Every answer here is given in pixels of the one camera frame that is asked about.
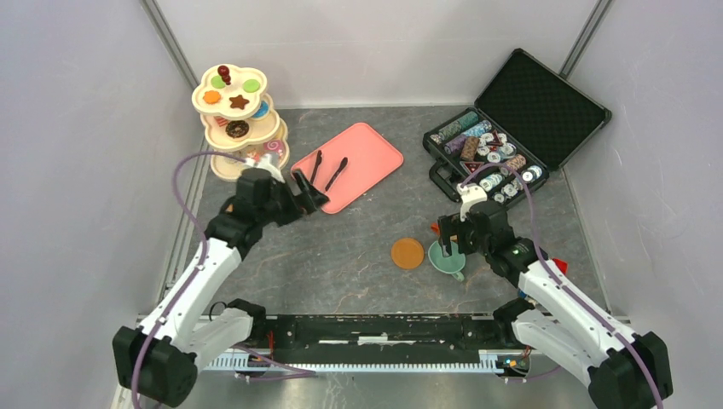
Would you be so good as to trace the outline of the blue donut toy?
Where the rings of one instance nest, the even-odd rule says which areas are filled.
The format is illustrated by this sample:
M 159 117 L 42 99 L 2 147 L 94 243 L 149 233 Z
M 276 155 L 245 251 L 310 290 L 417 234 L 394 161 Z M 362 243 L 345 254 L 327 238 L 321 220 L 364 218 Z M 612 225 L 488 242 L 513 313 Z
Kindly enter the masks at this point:
M 269 103 L 267 101 L 261 101 L 259 108 L 251 116 L 251 119 L 253 119 L 253 120 L 263 119 L 269 114 L 269 111 L 270 111 Z

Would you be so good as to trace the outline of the white cupcake toy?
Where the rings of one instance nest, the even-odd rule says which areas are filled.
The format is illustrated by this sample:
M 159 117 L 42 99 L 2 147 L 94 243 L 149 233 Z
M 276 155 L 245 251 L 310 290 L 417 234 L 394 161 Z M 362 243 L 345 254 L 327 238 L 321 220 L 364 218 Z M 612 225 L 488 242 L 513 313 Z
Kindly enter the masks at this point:
M 224 162 L 233 166 L 236 165 L 243 165 L 244 164 L 244 157 L 241 154 L 238 153 L 228 153 L 224 157 Z

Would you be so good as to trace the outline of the brown star cookie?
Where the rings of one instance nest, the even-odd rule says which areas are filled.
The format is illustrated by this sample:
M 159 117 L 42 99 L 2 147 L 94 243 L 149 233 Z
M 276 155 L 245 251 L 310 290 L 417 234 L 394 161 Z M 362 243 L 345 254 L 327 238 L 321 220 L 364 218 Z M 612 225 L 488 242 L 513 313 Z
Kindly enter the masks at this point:
M 232 96 L 229 98 L 229 100 L 230 107 L 233 109 L 244 110 L 246 106 L 250 103 L 250 101 L 246 99 L 243 95 Z

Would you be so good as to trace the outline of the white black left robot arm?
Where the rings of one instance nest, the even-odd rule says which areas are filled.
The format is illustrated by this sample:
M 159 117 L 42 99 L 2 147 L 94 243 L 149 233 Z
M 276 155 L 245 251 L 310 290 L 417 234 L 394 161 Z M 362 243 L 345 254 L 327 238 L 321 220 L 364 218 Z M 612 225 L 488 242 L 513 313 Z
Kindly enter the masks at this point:
M 234 195 L 203 229 L 199 249 L 170 292 L 137 328 L 118 329 L 112 341 L 118 380 L 135 399 L 144 396 L 177 407 L 216 357 L 236 343 L 253 348 L 266 340 L 264 308 L 243 300 L 230 303 L 213 321 L 197 323 L 266 226 L 285 226 L 328 202 L 302 171 L 293 171 L 292 177 L 299 193 L 274 167 L 244 170 Z

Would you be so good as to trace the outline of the pink slice cake toy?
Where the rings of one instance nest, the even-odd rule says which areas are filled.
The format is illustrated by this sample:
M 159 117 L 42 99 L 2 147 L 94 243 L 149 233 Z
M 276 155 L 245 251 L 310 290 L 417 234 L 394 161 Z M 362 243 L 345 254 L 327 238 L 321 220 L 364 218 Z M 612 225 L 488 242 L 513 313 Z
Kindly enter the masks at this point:
M 214 119 L 215 119 L 217 125 L 221 128 L 227 126 L 229 123 L 229 120 L 226 118 L 223 118 L 223 117 L 215 116 Z

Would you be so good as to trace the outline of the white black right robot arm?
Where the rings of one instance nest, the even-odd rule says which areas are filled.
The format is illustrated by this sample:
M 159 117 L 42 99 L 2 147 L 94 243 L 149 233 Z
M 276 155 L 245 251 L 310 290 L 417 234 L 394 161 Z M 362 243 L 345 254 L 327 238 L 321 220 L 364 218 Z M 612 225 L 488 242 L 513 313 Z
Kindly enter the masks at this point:
M 437 220 L 445 256 L 484 256 L 493 272 L 529 296 L 495 310 L 494 340 L 530 346 L 574 376 L 597 408 L 660 408 L 674 392 L 668 347 L 638 334 L 594 303 L 535 244 L 517 236 L 506 210 L 483 201 Z

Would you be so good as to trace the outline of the orange flower cookie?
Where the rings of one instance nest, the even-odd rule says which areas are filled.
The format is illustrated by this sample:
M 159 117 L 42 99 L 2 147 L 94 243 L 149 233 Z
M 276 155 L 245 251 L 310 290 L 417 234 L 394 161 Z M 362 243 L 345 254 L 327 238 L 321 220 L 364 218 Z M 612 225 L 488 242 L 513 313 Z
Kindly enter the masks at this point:
M 221 99 L 222 95 L 216 90 L 208 90 L 203 94 L 203 101 L 208 105 L 217 104 Z

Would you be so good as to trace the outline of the black metal food tongs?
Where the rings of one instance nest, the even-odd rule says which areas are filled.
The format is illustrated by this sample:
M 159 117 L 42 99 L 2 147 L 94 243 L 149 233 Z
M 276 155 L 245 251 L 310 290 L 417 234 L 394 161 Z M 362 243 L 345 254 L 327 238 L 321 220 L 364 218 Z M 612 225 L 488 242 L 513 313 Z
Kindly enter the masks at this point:
M 327 192 L 346 170 L 349 162 L 348 157 L 328 159 L 322 150 L 317 150 L 312 162 L 309 182 L 319 191 Z

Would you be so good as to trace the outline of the pink swirl cake toy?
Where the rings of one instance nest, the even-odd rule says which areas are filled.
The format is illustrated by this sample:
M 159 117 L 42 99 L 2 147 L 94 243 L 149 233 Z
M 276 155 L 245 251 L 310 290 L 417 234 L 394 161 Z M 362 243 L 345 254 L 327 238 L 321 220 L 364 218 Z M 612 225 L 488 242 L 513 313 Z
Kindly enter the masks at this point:
M 279 157 L 286 154 L 286 143 L 283 140 L 272 140 L 264 143 L 264 149 L 268 153 L 275 153 Z

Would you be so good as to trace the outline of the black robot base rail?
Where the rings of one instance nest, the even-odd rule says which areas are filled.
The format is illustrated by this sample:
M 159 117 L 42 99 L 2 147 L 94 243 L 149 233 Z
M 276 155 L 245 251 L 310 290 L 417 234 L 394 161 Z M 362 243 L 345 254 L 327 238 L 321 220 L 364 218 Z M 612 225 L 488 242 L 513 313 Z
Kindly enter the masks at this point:
M 211 370 L 491 373 L 521 377 L 536 355 L 489 314 L 269 315 Z

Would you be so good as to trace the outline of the green round cookie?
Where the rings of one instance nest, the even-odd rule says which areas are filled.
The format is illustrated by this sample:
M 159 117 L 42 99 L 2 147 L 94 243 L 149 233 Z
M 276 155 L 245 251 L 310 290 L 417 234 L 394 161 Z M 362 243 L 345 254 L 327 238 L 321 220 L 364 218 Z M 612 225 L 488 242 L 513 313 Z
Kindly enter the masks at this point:
M 211 86 L 215 89 L 223 89 L 226 86 L 225 81 L 219 75 L 215 75 L 210 80 Z
M 252 78 L 252 79 L 246 80 L 246 81 L 242 84 L 242 89 L 243 89 L 246 93 L 255 93 L 255 92 L 257 92 L 257 91 L 259 91 L 259 90 L 261 89 L 261 85 L 262 85 L 261 82 L 259 82 L 258 80 Z

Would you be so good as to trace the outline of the chocolate donut toy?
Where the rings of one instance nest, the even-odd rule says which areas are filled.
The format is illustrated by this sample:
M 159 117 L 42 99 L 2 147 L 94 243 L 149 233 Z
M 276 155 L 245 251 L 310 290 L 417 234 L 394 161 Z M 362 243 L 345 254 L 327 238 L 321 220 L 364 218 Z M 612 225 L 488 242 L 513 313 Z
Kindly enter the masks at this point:
M 250 131 L 250 125 L 245 120 L 229 121 L 225 126 L 225 132 L 232 139 L 245 137 Z

